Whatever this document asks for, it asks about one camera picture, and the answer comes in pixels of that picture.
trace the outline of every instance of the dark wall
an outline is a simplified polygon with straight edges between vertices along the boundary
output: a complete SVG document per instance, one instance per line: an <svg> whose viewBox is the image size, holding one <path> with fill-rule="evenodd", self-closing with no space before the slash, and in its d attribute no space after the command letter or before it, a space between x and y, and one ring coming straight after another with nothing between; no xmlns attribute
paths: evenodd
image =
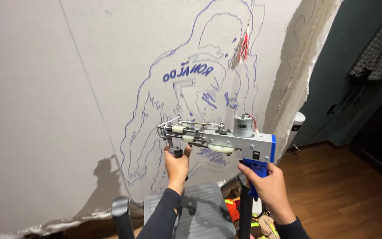
<svg viewBox="0 0 382 239"><path fill-rule="evenodd" d="M296 145L308 142L331 119L326 111L346 95L348 73L381 25L382 0L343 1L310 79L309 96L300 110L306 121L294 139ZM382 86L368 89L356 106L345 111L337 107L334 119L309 143L350 143L381 103Z"/></svg>

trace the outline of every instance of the black sleeve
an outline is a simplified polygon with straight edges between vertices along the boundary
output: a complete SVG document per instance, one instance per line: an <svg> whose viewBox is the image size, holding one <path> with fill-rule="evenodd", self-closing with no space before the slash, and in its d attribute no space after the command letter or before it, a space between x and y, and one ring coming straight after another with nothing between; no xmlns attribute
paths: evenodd
<svg viewBox="0 0 382 239"><path fill-rule="evenodd" d="M278 225L275 223L275 228L281 239L310 239L301 225L299 218L297 218L295 222L287 225Z"/></svg>
<svg viewBox="0 0 382 239"><path fill-rule="evenodd" d="M181 196L167 188L137 239L171 239L180 202Z"/></svg>

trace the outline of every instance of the hand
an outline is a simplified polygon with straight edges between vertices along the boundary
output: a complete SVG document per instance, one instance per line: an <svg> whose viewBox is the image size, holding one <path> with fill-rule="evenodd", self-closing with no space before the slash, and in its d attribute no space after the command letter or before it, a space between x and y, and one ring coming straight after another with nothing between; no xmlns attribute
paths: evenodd
<svg viewBox="0 0 382 239"><path fill-rule="evenodd" d="M175 159L175 157L170 153L169 145L166 145L164 148L166 170L169 177L169 184L167 185L167 188L172 189L179 195L181 195L184 190L185 179L188 175L190 154L191 147L189 145L187 145L184 150L184 154L179 159Z"/></svg>
<svg viewBox="0 0 382 239"><path fill-rule="evenodd" d="M285 225L296 220L288 202L282 170L273 163L269 163L267 166L268 176L261 178L244 164L238 165L238 169L253 183L257 195L265 203L276 223Z"/></svg>

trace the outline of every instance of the blue handle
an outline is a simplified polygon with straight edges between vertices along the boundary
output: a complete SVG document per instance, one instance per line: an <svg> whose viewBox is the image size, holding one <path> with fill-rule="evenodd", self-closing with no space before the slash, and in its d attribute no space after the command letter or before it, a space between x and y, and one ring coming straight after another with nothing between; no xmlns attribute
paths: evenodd
<svg viewBox="0 0 382 239"><path fill-rule="evenodd" d="M246 160L244 160L244 165L251 168L251 170L253 170L261 178L264 178L267 176L267 165L268 165L268 163L265 163L265 162L254 163L254 161L253 162L246 162ZM256 188L254 187L254 185L251 182L250 182L250 192L248 193L248 195L250 195L254 198L258 198Z"/></svg>

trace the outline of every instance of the wall outlet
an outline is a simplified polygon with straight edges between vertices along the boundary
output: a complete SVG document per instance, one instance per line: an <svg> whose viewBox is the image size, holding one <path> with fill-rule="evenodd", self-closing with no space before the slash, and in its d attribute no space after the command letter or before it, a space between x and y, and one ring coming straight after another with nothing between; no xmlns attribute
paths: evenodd
<svg viewBox="0 0 382 239"><path fill-rule="evenodd" d="M334 109L335 109L336 106L337 106L337 104L332 104L332 105L329 107L329 109L328 109L328 111L326 112L326 114L331 114L331 113L333 113L333 112L334 112Z"/></svg>

